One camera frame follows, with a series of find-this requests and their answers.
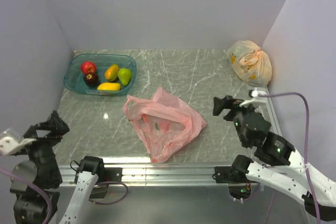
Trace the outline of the dark purple mangosteen fruit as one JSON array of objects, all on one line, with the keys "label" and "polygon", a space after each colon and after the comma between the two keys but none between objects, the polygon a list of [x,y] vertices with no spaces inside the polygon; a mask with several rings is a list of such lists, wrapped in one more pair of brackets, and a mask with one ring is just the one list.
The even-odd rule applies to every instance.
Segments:
[{"label": "dark purple mangosteen fruit", "polygon": [[89,87],[96,87],[100,84],[99,77],[96,73],[88,73],[84,75],[83,80]]}]

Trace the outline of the yellow fruit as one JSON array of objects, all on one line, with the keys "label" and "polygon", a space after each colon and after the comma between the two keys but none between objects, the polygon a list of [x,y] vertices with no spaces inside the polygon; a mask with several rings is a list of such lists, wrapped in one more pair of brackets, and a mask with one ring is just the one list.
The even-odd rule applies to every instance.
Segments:
[{"label": "yellow fruit", "polygon": [[100,91],[119,91],[121,89],[120,83],[104,82],[97,87]]}]

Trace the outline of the red apple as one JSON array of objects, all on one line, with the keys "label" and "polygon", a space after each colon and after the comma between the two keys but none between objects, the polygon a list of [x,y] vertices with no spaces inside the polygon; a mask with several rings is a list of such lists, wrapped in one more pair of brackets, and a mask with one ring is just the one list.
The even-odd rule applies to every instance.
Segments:
[{"label": "red apple", "polygon": [[92,61],[85,61],[80,66],[83,74],[96,73],[97,67]]}]

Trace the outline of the pink plastic bag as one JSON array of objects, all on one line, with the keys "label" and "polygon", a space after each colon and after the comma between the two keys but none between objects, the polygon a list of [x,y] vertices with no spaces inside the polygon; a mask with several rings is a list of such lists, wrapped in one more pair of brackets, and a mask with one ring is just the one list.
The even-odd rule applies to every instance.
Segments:
[{"label": "pink plastic bag", "polygon": [[128,95],[122,112],[153,163],[166,162],[207,125],[196,110],[161,87],[149,100]]}]

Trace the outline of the small orange fruit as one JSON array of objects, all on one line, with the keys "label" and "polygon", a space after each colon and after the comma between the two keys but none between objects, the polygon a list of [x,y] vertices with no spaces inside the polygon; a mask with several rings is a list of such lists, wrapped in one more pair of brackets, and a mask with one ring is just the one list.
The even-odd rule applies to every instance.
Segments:
[{"label": "small orange fruit", "polygon": [[111,65],[104,73],[104,77],[107,81],[115,81],[118,77],[119,66],[116,64]]}]

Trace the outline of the green pear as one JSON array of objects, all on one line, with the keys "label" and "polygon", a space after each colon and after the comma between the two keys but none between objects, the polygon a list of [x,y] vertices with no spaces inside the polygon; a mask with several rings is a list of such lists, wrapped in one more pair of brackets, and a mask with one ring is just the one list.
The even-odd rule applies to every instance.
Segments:
[{"label": "green pear", "polygon": [[118,78],[123,86],[127,86],[132,78],[132,71],[127,68],[121,68],[118,71]]}]

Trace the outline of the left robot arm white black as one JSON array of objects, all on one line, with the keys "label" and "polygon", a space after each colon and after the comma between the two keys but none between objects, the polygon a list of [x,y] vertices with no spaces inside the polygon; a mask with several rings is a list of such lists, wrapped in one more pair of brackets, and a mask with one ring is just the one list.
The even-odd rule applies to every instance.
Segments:
[{"label": "left robot arm white black", "polygon": [[[57,111],[52,111],[45,122],[32,125],[24,138],[34,141],[27,144],[18,155],[29,160],[13,169],[10,192],[16,195],[14,217],[16,223],[49,223],[57,212],[60,193],[57,188],[62,176],[53,146],[69,132],[68,125]],[[86,156],[76,170],[76,187],[60,223],[81,223],[85,204],[89,201],[96,183],[105,179],[106,170],[101,158]]]}]

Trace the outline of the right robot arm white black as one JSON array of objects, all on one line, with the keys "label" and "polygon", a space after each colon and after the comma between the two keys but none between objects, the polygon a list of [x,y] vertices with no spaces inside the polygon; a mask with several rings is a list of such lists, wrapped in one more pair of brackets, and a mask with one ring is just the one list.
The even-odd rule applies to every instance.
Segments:
[{"label": "right robot arm white black", "polygon": [[253,105],[264,101],[264,98],[241,100],[230,95],[214,98],[213,115],[228,110],[223,119],[233,122],[242,147],[256,149],[257,161],[237,155],[229,171],[215,167],[213,179],[226,184],[261,183],[303,205],[317,221],[334,221],[335,182],[305,162],[285,138],[271,131],[271,123]]}]

